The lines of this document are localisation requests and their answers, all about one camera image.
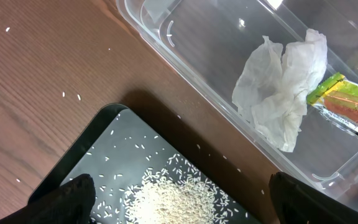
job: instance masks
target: brown wooden surface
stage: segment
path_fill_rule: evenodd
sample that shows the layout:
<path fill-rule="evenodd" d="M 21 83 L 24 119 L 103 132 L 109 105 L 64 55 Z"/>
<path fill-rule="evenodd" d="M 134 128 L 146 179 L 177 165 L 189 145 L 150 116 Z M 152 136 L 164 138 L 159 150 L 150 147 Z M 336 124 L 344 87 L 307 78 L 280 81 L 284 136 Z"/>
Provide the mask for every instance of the brown wooden surface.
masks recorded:
<path fill-rule="evenodd" d="M 0 218 L 26 205 L 112 102 L 133 109 L 261 221 L 275 222 L 267 184 L 277 168 L 100 0 L 0 0 Z"/>

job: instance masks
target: transparent plastic bin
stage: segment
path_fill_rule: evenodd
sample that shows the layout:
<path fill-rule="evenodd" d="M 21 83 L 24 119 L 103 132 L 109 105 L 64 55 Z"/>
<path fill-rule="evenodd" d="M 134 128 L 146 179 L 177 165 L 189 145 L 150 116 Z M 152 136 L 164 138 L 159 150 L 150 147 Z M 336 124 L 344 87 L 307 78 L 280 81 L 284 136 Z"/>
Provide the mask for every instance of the transparent plastic bin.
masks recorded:
<path fill-rule="evenodd" d="M 274 148 L 240 119 L 231 96 L 263 35 L 286 45 L 307 28 L 325 34 L 325 78 L 341 72 L 358 83 L 358 1 L 116 0 L 123 17 L 190 85 L 279 169 L 358 211 L 358 139 L 313 107 L 294 152 Z"/>

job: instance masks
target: tray rim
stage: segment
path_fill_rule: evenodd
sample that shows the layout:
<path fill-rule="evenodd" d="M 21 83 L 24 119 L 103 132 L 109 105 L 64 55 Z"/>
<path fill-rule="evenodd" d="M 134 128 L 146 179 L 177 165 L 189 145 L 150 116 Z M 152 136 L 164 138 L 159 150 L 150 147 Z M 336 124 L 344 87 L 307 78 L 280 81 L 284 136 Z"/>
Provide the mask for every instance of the tray rim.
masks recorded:
<path fill-rule="evenodd" d="M 27 204 L 29 205 L 32 202 L 35 202 L 58 188 L 64 178 L 70 173 L 78 161 L 85 155 L 87 150 L 96 142 L 103 131 L 122 110 L 131 109 L 120 103 L 104 105 L 31 193 Z"/>

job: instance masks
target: crumpled tissue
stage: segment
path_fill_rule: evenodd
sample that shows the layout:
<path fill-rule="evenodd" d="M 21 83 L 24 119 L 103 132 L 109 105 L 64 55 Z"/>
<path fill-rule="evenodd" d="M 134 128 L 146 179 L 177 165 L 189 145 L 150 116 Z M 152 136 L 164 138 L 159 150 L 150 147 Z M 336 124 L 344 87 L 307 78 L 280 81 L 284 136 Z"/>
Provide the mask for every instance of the crumpled tissue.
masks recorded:
<path fill-rule="evenodd" d="M 308 29 L 305 42 L 283 45 L 265 42 L 248 58 L 236 83 L 232 102 L 242 119 L 254 125 L 271 144 L 293 152 L 306 96 L 324 77 L 327 67 L 327 41 L 323 34 Z"/>

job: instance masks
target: wooden table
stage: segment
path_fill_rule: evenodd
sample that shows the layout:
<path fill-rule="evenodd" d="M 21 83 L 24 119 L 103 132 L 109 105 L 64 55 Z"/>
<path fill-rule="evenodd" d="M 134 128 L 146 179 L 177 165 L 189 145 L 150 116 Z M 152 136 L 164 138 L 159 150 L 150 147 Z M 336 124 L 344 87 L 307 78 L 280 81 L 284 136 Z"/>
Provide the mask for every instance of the wooden table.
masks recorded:
<path fill-rule="evenodd" d="M 276 221 L 267 184 L 277 168 L 102 0 L 0 0 L 0 218 L 27 204 L 112 102 L 133 109 L 261 221 Z"/>

